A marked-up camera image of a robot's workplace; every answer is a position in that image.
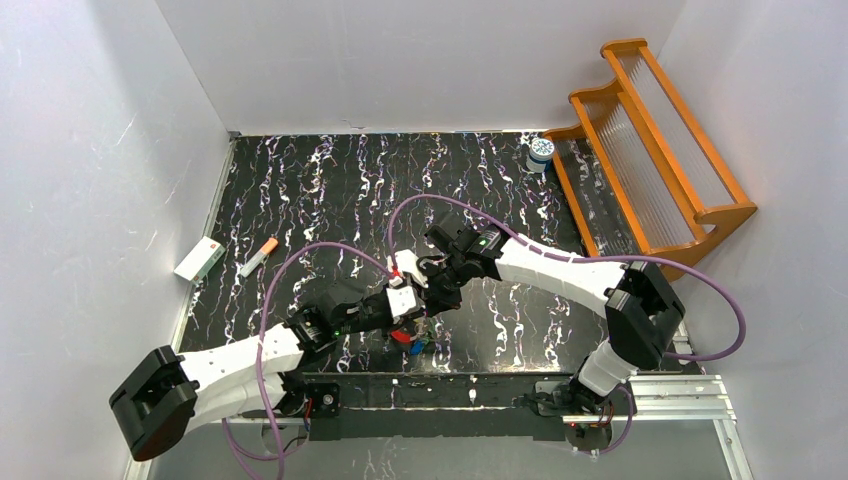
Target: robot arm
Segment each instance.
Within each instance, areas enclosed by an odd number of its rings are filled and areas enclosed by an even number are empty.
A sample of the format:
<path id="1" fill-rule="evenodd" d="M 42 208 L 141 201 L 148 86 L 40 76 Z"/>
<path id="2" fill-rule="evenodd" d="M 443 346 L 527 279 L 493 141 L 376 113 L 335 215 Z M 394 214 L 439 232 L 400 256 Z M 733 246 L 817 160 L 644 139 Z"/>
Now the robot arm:
<path id="1" fill-rule="evenodd" d="M 546 259 L 494 225 L 482 232 L 443 215 L 428 229 L 443 253 L 397 254 L 395 275 L 370 296 L 354 279 L 335 282 L 284 324 L 266 332 L 263 379 L 271 404 L 286 396 L 284 374 L 311 363 L 349 333 L 398 329 L 462 303 L 473 278 L 526 283 L 577 301 L 606 318 L 610 337 L 570 382 L 545 400 L 563 412 L 594 412 L 638 369 L 659 366 L 684 310 L 654 264 L 573 264 Z M 538 248 L 577 257 L 550 247 Z M 239 413 L 261 410 L 256 382 L 256 337 L 201 352 L 151 352 L 110 398 L 133 458 L 156 457 L 192 429 Z"/>

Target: wooden rack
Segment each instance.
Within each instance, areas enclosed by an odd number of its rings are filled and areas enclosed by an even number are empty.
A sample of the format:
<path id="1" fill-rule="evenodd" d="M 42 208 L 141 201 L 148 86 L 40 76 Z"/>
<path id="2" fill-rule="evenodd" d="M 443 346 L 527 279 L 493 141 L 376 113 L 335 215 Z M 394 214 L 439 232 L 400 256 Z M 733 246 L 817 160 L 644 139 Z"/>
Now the wooden rack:
<path id="1" fill-rule="evenodd" d="M 730 173 L 644 39 L 601 48 L 615 78 L 569 96 L 579 123 L 548 130 L 554 167 L 590 256 L 602 255 L 559 143 L 585 138 L 639 252 L 693 266 L 757 207 Z M 677 270 L 666 270 L 674 280 Z"/>

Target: black marbled floor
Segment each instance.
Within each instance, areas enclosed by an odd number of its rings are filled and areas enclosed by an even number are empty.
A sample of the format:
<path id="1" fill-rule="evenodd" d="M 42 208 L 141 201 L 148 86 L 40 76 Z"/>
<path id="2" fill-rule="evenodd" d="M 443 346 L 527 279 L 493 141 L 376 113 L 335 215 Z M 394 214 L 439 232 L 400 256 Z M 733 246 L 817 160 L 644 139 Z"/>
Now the black marbled floor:
<path id="1" fill-rule="evenodd" d="M 357 246 L 384 261 L 392 209 L 416 193 L 439 193 L 482 208 L 518 232 L 582 253 L 555 175 L 524 167 L 535 134 L 395 134 L 246 137 L 223 192 L 212 237 L 226 254 L 197 289 L 181 350 L 196 351 L 255 334 L 265 290 L 286 256 L 316 241 Z M 454 208 L 413 204 L 396 228 L 398 248 L 435 251 L 424 230 Z M 469 220 L 481 222 L 468 214 Z M 267 240 L 280 246 L 265 268 L 247 279 L 238 267 Z M 326 250 L 307 254 L 283 277 L 274 298 L 274 323 L 310 294 L 343 276 L 377 287 L 369 265 Z M 377 332 L 351 335 L 313 370 L 339 372 L 574 371 L 606 336 L 587 308 L 527 286 L 475 280 L 461 310 L 435 319 L 435 354 L 409 356 Z"/>
<path id="2" fill-rule="evenodd" d="M 598 253 L 640 254 L 633 231 L 589 143 L 585 139 L 559 140 L 556 148 Z"/>

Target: black cable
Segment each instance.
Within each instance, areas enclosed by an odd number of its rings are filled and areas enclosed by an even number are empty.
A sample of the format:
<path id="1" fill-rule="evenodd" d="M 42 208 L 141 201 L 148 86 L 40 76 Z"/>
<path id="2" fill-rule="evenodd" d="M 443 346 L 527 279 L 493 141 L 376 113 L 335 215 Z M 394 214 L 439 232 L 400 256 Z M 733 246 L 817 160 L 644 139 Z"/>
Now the black cable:
<path id="1" fill-rule="evenodd" d="M 550 398 L 551 395 L 546 394 L 546 393 L 537 393 L 536 395 L 533 395 L 533 396 L 528 395 L 528 394 L 524 394 L 523 398 L 526 402 L 530 402 L 530 403 L 533 403 L 533 404 L 536 405 L 536 413 L 539 412 L 539 406 L 540 405 L 547 407 L 548 409 L 553 410 L 553 411 L 565 410 L 565 408 L 562 405 L 557 405 L 553 402 L 547 401 L 547 400 L 544 399 L 545 397 Z"/>
<path id="2" fill-rule="evenodd" d="M 291 444 L 298 441 L 298 440 L 306 440 L 306 437 L 294 437 L 294 438 L 292 438 L 291 440 L 289 440 L 289 443 L 286 444 L 286 448 L 284 448 L 283 451 L 285 452 L 286 450 L 288 450 L 289 447 L 291 447 Z"/>

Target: purple cable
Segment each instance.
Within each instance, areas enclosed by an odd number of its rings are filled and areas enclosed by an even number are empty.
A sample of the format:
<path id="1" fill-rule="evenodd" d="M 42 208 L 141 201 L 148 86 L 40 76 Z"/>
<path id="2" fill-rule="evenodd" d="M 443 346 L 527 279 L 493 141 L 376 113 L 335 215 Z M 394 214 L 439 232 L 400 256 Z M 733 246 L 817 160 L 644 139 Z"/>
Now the purple cable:
<path id="1" fill-rule="evenodd" d="M 432 199 L 432 200 L 441 200 L 443 202 L 452 203 L 452 204 L 456 205 L 457 207 L 462 207 L 466 210 L 474 212 L 478 216 L 483 217 L 486 220 L 495 224 L 495 226 L 497 226 L 501 230 L 505 231 L 507 233 L 507 235 L 509 235 L 510 237 L 518 238 L 520 240 L 520 238 L 518 237 L 518 234 L 515 233 L 514 231 L 512 231 L 511 228 L 507 227 L 506 225 L 504 225 L 503 222 L 501 222 L 500 220 L 498 220 L 498 219 L 492 217 L 491 215 L 483 212 L 482 210 L 478 210 L 478 209 L 472 207 L 471 205 L 460 202 L 459 200 L 454 200 L 450 197 L 443 197 L 441 195 L 434 195 L 432 193 L 419 193 L 418 195 L 413 195 L 413 196 L 407 198 L 406 200 L 400 202 L 400 205 L 398 205 L 395 208 L 395 211 L 392 212 L 392 216 L 389 217 L 389 254 L 392 257 L 392 265 L 397 265 L 397 257 L 395 257 L 395 220 L 397 219 L 397 215 L 398 215 L 398 213 L 400 213 L 401 210 L 403 210 L 403 207 L 409 205 L 410 202 L 412 202 L 414 200 L 420 200 L 422 198 L 429 198 L 429 199 Z"/>
<path id="2" fill-rule="evenodd" d="M 224 427 L 224 436 L 227 437 L 227 445 L 230 446 L 230 451 L 233 452 L 233 456 L 236 457 L 236 461 L 239 462 L 241 468 L 245 471 L 245 473 L 247 473 L 247 476 L 252 478 L 253 480 L 262 480 L 262 477 L 260 477 L 258 473 L 253 471 L 253 469 L 250 468 L 250 465 L 248 465 L 247 462 L 245 462 L 244 459 L 241 458 L 241 456 L 238 454 L 239 449 L 241 449 L 241 446 L 236 443 L 236 439 L 233 438 L 233 432 L 230 431 L 230 423 L 227 421 L 226 418 L 222 418 L 221 424 Z"/>
<path id="3" fill-rule="evenodd" d="M 230 444 L 230 449 L 234 448 L 237 452 L 244 455 L 245 457 L 253 459 L 253 460 L 258 460 L 260 462 L 270 462 L 272 460 L 276 460 L 277 458 L 279 458 L 277 455 L 259 455 L 259 454 L 253 453 L 253 452 L 249 451 L 248 449 L 242 447 L 233 438 L 233 432 L 230 429 L 230 422 L 226 418 L 222 418 L 221 423 L 224 426 L 224 436 L 227 437 L 227 443 Z M 297 452 L 298 450 L 300 450 L 300 448 L 303 447 L 304 445 L 306 445 L 306 442 L 301 443 L 300 445 L 294 447 L 294 449 L 292 449 L 292 450 L 287 450 L 286 451 L 286 458 L 288 458 L 289 455 L 292 455 L 295 452 Z"/>
<path id="4" fill-rule="evenodd" d="M 407 198 L 406 200 L 404 200 L 403 202 L 401 202 L 400 205 L 398 205 L 397 208 L 395 208 L 395 211 L 392 212 L 392 216 L 389 219 L 389 252 L 390 252 L 391 257 L 392 257 L 392 263 L 394 265 L 397 265 L 397 259 L 395 258 L 395 243 L 394 243 L 395 219 L 397 218 L 398 213 L 400 212 L 400 210 L 403 207 L 408 205 L 413 200 L 418 200 L 418 199 L 423 199 L 423 198 L 429 198 L 429 199 L 433 199 L 433 200 L 441 200 L 443 202 L 451 203 L 453 205 L 456 205 L 458 207 L 462 207 L 466 210 L 469 210 L 473 213 L 476 213 L 477 215 L 479 215 L 479 216 L 485 218 L 486 220 L 492 222 L 495 226 L 497 226 L 498 228 L 500 228 L 501 230 L 506 232 L 507 235 L 509 235 L 510 237 L 515 239 L 515 241 L 517 241 L 522 246 L 528 247 L 528 249 L 531 252 L 542 255 L 545 258 L 550 258 L 552 260 L 559 260 L 561 262 L 574 262 L 574 263 L 636 262 L 636 261 L 653 262 L 653 263 L 658 263 L 660 265 L 666 265 L 666 266 L 669 266 L 669 267 L 672 267 L 672 268 L 676 268 L 676 269 L 681 270 L 684 273 L 687 273 L 689 275 L 692 275 L 693 277 L 697 278 L 698 280 L 701 280 L 702 282 L 706 283 L 707 285 L 712 287 L 713 290 L 718 292 L 719 295 L 724 297 L 724 299 L 730 305 L 730 308 L 733 309 L 733 313 L 736 314 L 736 320 L 739 323 L 739 333 L 736 336 L 736 340 L 733 342 L 732 345 L 730 345 L 730 347 L 728 347 L 728 348 L 726 348 L 726 349 L 724 349 L 724 350 L 722 350 L 718 353 L 713 353 L 713 354 L 710 354 L 710 355 L 686 355 L 686 354 L 681 354 L 681 353 L 666 352 L 665 356 L 667 356 L 669 358 L 674 358 L 674 359 L 677 359 L 677 360 L 688 360 L 690 362 L 708 362 L 708 361 L 711 361 L 711 360 L 718 360 L 720 358 L 724 358 L 724 357 L 732 354 L 736 350 L 739 350 L 739 347 L 742 346 L 742 342 L 745 341 L 745 335 L 748 332 L 748 325 L 747 325 L 747 322 L 745 322 L 745 314 L 742 313 L 742 307 L 739 306 L 739 303 L 736 301 L 735 298 L 733 298 L 733 295 L 731 295 L 730 292 L 728 292 L 724 287 L 719 285 L 712 278 L 704 275 L 703 273 L 695 270 L 694 268 L 692 268 L 688 265 L 683 265 L 682 263 L 678 263 L 678 262 L 675 262 L 673 260 L 667 260 L 665 258 L 648 257 L 648 256 L 644 256 L 644 255 L 614 255 L 614 256 L 610 256 L 610 257 L 573 258 L 573 257 L 566 257 L 566 256 L 563 256 L 563 255 L 557 255 L 557 254 L 553 254 L 553 253 L 545 253 L 539 247 L 537 247 L 535 245 L 529 245 L 528 246 L 528 243 L 527 243 L 526 240 L 519 237 L 518 234 L 515 233 L 512 229 L 510 229 L 503 222 L 492 217 L 491 215 L 483 212 L 482 210 L 478 210 L 478 209 L 472 207 L 471 205 L 467 205 L 463 202 L 460 202 L 459 200 L 454 200 L 453 198 L 449 198 L 449 197 L 443 197 L 441 195 L 434 195 L 434 194 L 430 194 L 430 193 L 421 193 L 421 194 L 418 194 L 418 195 L 413 195 L 413 196 Z"/>
<path id="5" fill-rule="evenodd" d="M 303 254 L 305 254 L 305 253 L 307 253 L 311 250 L 315 250 L 317 248 L 326 248 L 326 247 L 338 248 L 338 249 L 344 250 L 348 253 L 358 255 L 358 256 L 362 257 L 362 259 L 367 260 L 367 261 L 371 262 L 372 264 L 374 264 L 386 276 L 391 276 L 391 273 L 388 271 L 388 269 L 386 269 L 386 267 L 381 265 L 380 262 L 378 262 L 377 260 L 375 260 L 374 258 L 372 258 L 371 256 L 369 256 L 368 254 L 366 254 L 365 252 L 363 252 L 361 250 L 357 250 L 356 248 L 349 247 L 347 245 L 344 245 L 342 243 L 337 243 L 337 242 L 318 242 L 318 243 L 313 243 L 312 245 L 307 245 L 306 247 L 303 247 L 300 250 L 298 250 L 297 252 L 295 252 L 293 255 L 290 255 L 286 259 L 286 261 L 283 262 L 283 265 L 280 267 L 280 269 L 277 270 L 277 273 L 274 275 L 274 279 L 271 280 L 271 285 L 268 287 L 268 291 L 265 293 L 265 302 L 262 305 L 262 315 L 261 315 L 261 321 L 259 323 L 259 345 L 256 348 L 256 381 L 259 384 L 259 395 L 262 397 L 262 403 L 265 405 L 265 413 L 268 415 L 268 420 L 271 423 L 271 432 L 274 434 L 274 441 L 277 444 L 276 459 L 279 461 L 279 468 L 277 470 L 277 480 L 282 480 L 283 475 L 285 473 L 286 453 L 283 451 L 283 448 L 284 448 L 283 441 L 280 438 L 280 430 L 277 427 L 277 419 L 274 416 L 274 406 L 271 405 L 271 400 L 268 398 L 268 391 L 265 389 L 265 382 L 263 380 L 263 375 L 262 375 L 262 342 L 265 340 L 265 330 L 268 327 L 268 314 L 270 313 L 270 310 L 271 310 L 271 298 L 274 296 L 274 289 L 276 288 L 277 283 L 280 281 L 280 278 L 282 278 L 283 273 L 286 271 L 286 269 L 292 263 L 294 263 L 295 260 L 297 260 Z M 225 428 L 224 433 L 227 436 L 227 441 L 230 444 L 230 449 L 233 451 L 234 454 L 236 454 L 239 451 L 246 451 L 243 448 L 241 448 L 241 446 L 238 446 L 238 444 L 233 439 L 232 434 L 229 431 L 229 429 Z M 254 472 L 253 470 L 250 469 L 250 467 L 244 462 L 244 460 L 238 454 L 236 454 L 236 460 L 238 460 L 239 464 L 242 466 L 242 468 L 244 468 L 244 471 L 247 472 L 247 474 L 251 478 L 253 478 L 253 479 L 261 478 L 258 475 L 256 475 L 256 472 Z"/>
<path id="6" fill-rule="evenodd" d="M 621 442 L 623 442 L 627 434 L 630 433 L 630 426 L 633 424 L 633 395 L 630 395 L 630 392 L 627 391 L 627 388 L 624 385 L 619 385 L 616 387 L 616 390 L 621 390 L 621 392 L 624 393 L 624 396 L 627 397 L 627 423 L 624 425 L 624 431 L 621 432 L 621 435 L 619 435 L 618 438 L 610 444 L 610 446 L 598 451 L 600 454 L 609 453 L 621 445 Z"/>

